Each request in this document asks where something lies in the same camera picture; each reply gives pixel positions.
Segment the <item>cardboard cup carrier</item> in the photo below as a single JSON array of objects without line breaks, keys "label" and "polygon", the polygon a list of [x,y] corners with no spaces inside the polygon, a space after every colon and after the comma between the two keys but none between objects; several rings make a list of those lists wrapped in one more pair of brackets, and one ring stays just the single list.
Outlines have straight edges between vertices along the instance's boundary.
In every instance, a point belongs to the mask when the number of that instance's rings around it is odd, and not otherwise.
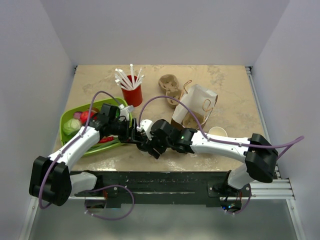
[{"label": "cardboard cup carrier", "polygon": [[[203,122],[203,116],[201,114],[198,114],[197,112],[194,113],[196,119],[199,121],[200,124],[202,124]],[[199,126],[197,124],[196,119],[193,117],[192,114],[190,114],[189,112],[185,115],[185,117],[182,120],[182,125],[185,128],[193,128],[193,129],[197,129]]]},{"label": "cardboard cup carrier", "polygon": [[168,97],[180,100],[183,91],[179,88],[179,81],[173,74],[165,74],[158,80],[160,90]]}]

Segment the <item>brown paper bag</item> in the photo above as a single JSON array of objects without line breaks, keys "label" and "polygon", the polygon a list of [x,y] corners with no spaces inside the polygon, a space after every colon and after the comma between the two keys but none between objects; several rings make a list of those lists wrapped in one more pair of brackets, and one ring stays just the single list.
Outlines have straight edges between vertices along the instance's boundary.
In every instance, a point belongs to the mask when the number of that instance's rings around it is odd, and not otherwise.
[{"label": "brown paper bag", "polygon": [[[183,85],[183,96],[179,100],[181,103],[175,107],[171,117],[170,124],[179,130],[186,128],[182,125],[182,121],[187,113],[195,118],[198,124],[196,130],[204,127],[218,101],[217,93],[199,84],[190,85],[191,82],[189,80]],[[203,116],[202,124],[196,119],[194,113]]]}]

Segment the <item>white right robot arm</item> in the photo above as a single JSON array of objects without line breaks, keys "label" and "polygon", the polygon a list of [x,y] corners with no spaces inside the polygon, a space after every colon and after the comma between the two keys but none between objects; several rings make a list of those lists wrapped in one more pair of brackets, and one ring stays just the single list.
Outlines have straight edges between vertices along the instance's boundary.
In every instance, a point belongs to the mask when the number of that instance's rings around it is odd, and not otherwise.
[{"label": "white right robot arm", "polygon": [[235,196],[253,181],[271,183],[274,179],[278,152],[260,134],[231,142],[229,137],[202,133],[193,128],[178,129],[164,119],[142,120],[136,130],[143,137],[139,149],[156,159],[172,149],[181,154],[213,154],[241,162],[240,167],[227,172],[223,183],[216,186],[217,191],[227,196]]}]

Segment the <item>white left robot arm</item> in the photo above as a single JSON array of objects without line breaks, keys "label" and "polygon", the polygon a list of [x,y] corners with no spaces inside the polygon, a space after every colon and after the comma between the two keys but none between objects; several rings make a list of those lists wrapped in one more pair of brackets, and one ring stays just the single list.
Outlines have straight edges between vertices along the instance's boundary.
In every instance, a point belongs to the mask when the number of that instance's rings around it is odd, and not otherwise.
[{"label": "white left robot arm", "polygon": [[99,196],[104,184],[94,173],[71,174],[71,170],[104,137],[114,135],[120,141],[132,141],[135,128],[130,113],[133,109],[132,105],[104,103],[99,112],[89,113],[84,126],[63,147],[47,157],[38,156],[34,160],[29,194],[56,206],[62,206],[69,197],[81,192]]}]

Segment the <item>red toy chili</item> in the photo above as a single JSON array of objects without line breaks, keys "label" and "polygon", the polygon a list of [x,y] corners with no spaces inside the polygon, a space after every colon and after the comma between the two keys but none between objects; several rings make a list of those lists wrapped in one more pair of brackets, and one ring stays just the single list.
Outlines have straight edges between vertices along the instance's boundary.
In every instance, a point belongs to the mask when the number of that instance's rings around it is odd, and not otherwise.
[{"label": "red toy chili", "polygon": [[104,144],[104,143],[108,143],[108,142],[112,142],[114,140],[117,140],[117,137],[114,136],[107,136],[107,137],[103,137],[98,143],[99,144]]}]

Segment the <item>green plastic tray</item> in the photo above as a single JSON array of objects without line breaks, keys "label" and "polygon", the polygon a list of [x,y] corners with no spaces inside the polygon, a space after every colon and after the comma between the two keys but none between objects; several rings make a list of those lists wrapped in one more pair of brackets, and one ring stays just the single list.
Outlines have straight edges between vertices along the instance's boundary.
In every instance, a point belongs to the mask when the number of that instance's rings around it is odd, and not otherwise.
[{"label": "green plastic tray", "polygon": [[[103,104],[110,104],[114,106],[118,106],[117,102],[113,100],[112,98],[105,98],[102,100],[95,100],[93,103],[93,107],[96,109],[101,110],[101,107]],[[64,146],[68,141],[70,141],[74,134],[67,135],[64,132],[64,125],[67,123],[70,119],[74,117],[74,114],[76,112],[85,112],[89,109],[90,103],[83,104],[83,105],[78,105],[77,107],[71,108],[67,111],[65,111],[62,116],[60,117],[60,122],[59,122],[59,138],[60,138],[60,143],[62,146]],[[122,146],[123,143],[120,143],[118,138],[116,136],[111,136],[108,137],[108,141],[103,140],[100,143],[97,143],[96,145],[92,146],[85,154],[84,156],[90,156],[94,154],[98,154],[104,151],[108,151],[117,147]]]}]

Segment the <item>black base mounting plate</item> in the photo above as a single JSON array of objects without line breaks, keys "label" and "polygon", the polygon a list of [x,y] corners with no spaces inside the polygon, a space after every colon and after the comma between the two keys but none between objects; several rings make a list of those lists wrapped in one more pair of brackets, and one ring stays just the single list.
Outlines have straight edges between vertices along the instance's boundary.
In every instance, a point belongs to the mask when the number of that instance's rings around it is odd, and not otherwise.
[{"label": "black base mounting plate", "polygon": [[43,200],[62,206],[72,197],[105,201],[108,208],[121,205],[203,205],[238,210],[254,188],[253,181],[239,190],[227,186],[228,172],[71,171],[48,179]]}]

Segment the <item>red cup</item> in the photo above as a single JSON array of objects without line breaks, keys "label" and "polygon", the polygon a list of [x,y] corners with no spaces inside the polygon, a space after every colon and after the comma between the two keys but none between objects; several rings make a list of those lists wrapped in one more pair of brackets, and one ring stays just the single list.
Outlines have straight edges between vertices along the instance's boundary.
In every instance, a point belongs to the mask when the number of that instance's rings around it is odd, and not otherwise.
[{"label": "red cup", "polygon": [[122,95],[124,100],[128,105],[132,105],[134,107],[138,107],[143,102],[143,94],[141,84],[139,84],[133,90],[126,90],[121,88]]}]

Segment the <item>red toy apple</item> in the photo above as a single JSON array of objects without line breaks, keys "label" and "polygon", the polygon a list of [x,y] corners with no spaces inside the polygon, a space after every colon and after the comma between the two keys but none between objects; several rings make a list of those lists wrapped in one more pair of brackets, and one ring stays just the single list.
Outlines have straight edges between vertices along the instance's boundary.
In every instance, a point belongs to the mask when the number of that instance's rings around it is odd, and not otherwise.
[{"label": "red toy apple", "polygon": [[85,125],[87,120],[90,119],[94,114],[95,114],[94,111],[91,111],[91,112],[89,112],[88,110],[87,111],[83,111],[80,114],[80,117],[79,117],[79,120],[82,123],[82,125]]}]

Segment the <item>white paper cup stack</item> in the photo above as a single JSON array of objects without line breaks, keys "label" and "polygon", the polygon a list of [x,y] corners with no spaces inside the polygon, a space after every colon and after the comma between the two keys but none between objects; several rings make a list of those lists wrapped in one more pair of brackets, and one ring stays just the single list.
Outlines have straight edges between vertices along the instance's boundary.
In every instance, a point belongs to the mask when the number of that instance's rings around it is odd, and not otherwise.
[{"label": "white paper cup stack", "polygon": [[219,127],[219,126],[214,126],[212,127],[208,133],[210,135],[216,135],[216,136],[221,136],[221,137],[228,137],[228,134],[227,132],[222,128],[222,127]]}]

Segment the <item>green toy cabbage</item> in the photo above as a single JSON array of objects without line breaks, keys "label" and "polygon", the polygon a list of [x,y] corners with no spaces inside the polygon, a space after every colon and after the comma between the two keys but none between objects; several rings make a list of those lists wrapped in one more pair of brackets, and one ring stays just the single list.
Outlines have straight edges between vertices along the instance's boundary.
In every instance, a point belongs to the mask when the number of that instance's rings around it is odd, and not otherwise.
[{"label": "green toy cabbage", "polygon": [[72,118],[66,121],[62,127],[62,131],[65,135],[70,136],[76,134],[82,127],[80,120]]}]

